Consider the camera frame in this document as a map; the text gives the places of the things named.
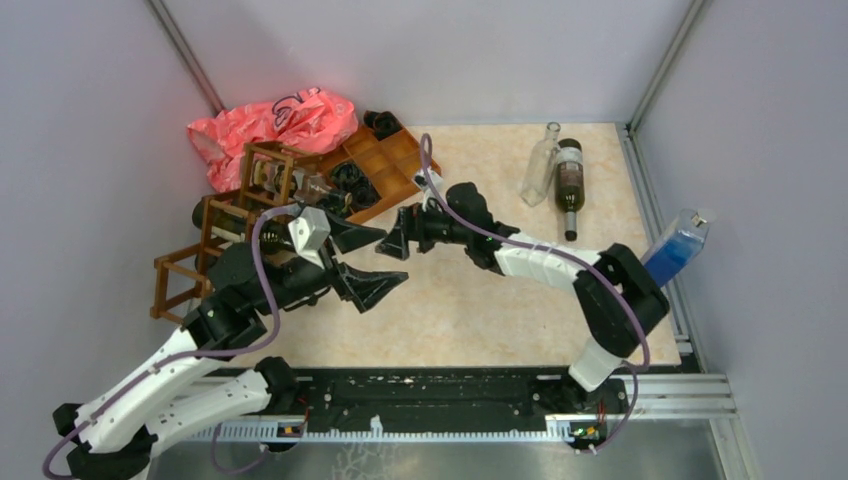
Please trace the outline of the green wine bottle black neck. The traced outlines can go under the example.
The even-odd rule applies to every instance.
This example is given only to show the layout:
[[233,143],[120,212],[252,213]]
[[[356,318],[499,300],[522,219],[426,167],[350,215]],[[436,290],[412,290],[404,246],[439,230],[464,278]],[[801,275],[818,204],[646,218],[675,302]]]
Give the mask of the green wine bottle black neck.
[[210,207],[207,210],[205,201],[199,201],[192,212],[192,223],[202,229],[204,222],[211,225],[212,235],[230,242],[243,242],[246,238],[246,219],[227,211]]

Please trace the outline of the clear glass bottle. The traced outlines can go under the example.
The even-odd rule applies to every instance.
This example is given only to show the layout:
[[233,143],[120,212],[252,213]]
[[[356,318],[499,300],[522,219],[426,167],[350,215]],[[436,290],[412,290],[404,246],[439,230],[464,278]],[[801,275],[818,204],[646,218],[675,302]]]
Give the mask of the clear glass bottle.
[[531,150],[520,189],[521,200],[530,207],[537,206],[547,197],[560,131],[558,122],[549,122],[543,138]]

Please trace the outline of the blue liquid square bottle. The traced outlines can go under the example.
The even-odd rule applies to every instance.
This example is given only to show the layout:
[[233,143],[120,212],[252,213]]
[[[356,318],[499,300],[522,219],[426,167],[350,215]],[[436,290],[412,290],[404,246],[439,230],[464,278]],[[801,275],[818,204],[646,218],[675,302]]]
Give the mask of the blue liquid square bottle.
[[682,209],[642,256],[658,287],[670,283],[704,248],[717,214],[706,208]]

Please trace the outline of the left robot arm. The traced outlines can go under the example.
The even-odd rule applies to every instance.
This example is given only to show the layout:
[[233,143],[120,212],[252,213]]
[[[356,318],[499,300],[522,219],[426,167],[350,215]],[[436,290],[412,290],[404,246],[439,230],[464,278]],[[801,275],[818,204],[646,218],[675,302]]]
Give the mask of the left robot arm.
[[72,479],[138,479],[150,463],[182,440],[245,415],[285,414],[303,403],[297,376],[279,356],[260,360],[225,384],[186,396],[194,381],[233,358],[268,345],[283,313],[335,293],[367,312],[407,279],[397,271],[361,271],[337,260],[384,239],[365,227],[309,207],[284,225],[294,256],[266,262],[264,228],[280,208],[257,219],[250,238],[224,250],[211,275],[213,292],[132,373],[84,404],[53,414]]

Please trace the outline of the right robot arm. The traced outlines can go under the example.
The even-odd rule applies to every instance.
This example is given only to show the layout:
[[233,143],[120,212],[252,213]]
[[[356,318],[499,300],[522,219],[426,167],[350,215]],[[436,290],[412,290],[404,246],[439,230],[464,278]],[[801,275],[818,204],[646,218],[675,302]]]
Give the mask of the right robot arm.
[[461,245],[483,270],[536,280],[574,294],[590,338],[568,368],[571,378],[563,385],[563,398],[576,412],[590,411],[602,398],[601,384],[669,313],[669,301],[660,286],[625,245],[575,250],[538,241],[495,220],[472,182],[451,186],[446,202],[441,206],[430,198],[400,208],[376,252],[406,260],[412,243],[420,253],[440,243]]

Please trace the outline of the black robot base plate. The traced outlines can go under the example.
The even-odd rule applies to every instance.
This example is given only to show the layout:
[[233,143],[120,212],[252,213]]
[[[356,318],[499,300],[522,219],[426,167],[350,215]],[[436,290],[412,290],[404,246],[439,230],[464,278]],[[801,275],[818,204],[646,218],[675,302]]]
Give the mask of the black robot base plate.
[[307,414],[310,433],[540,432],[556,414],[608,420],[626,412],[619,379],[584,392],[564,367],[297,368],[269,414]]

